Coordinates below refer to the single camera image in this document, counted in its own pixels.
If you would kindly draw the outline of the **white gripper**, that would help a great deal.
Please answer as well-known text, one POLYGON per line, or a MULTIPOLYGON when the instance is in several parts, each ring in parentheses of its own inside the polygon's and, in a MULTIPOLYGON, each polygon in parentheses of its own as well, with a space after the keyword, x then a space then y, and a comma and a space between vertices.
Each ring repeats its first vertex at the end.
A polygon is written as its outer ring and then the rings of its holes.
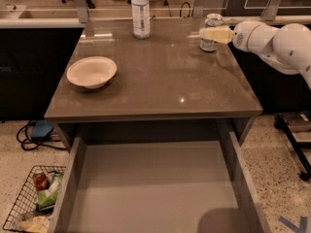
POLYGON ((264 53, 271 50, 272 39, 277 31, 277 27, 263 22, 245 20, 238 23, 233 31, 227 26, 201 28, 199 36, 222 44, 232 41, 237 49, 245 52, 264 53))

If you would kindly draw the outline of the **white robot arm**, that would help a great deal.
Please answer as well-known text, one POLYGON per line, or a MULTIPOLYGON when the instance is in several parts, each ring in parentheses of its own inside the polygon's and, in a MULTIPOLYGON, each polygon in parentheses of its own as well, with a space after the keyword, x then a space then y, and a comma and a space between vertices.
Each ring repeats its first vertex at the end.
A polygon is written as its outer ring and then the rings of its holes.
POLYGON ((245 20, 233 30, 224 25, 201 28, 199 36, 221 44, 233 43, 236 49, 257 55, 282 74, 300 74, 311 88, 311 30, 302 24, 278 28, 245 20))

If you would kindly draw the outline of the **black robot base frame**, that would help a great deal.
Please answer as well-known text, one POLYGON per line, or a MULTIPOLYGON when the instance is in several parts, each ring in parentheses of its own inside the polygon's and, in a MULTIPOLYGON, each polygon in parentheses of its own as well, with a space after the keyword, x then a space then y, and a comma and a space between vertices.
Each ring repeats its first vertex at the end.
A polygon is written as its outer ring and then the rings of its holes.
POLYGON ((300 163, 302 164, 304 170, 300 172, 299 177, 308 182, 311 180, 311 164, 309 163, 307 157, 305 156, 303 150, 307 149, 310 144, 308 142, 298 142, 292 131, 290 130, 288 124, 286 123, 285 119, 282 116, 276 116, 274 127, 276 129, 282 130, 285 135, 287 136, 289 142, 291 143, 296 156, 298 157, 300 163))

